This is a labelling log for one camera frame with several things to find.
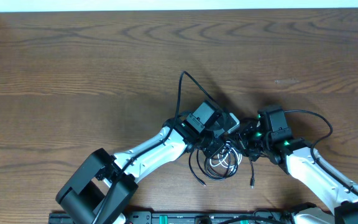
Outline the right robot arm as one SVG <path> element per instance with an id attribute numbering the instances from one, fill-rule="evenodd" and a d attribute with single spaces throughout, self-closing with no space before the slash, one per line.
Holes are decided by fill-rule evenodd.
<path id="1" fill-rule="evenodd" d="M 317 150 L 316 146 L 330 135 L 314 142 L 295 138 L 287 123 L 290 111 L 271 105 L 258 110 L 256 118 L 237 122 L 236 146 L 255 162 L 266 157 L 284 173 L 307 186 L 329 212 L 303 204 L 288 212 L 288 223 L 358 223 L 358 184 L 346 177 Z"/>

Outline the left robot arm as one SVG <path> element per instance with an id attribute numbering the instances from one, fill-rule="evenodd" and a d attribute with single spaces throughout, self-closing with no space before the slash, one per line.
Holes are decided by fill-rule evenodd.
<path id="1" fill-rule="evenodd" d="M 130 150 L 94 151 L 57 193 L 57 203 L 74 223 L 125 223 L 122 212 L 144 177 L 196 148 L 214 156 L 223 136 L 239 127 L 232 113 L 209 101 L 184 116 L 168 119 L 157 135 Z"/>

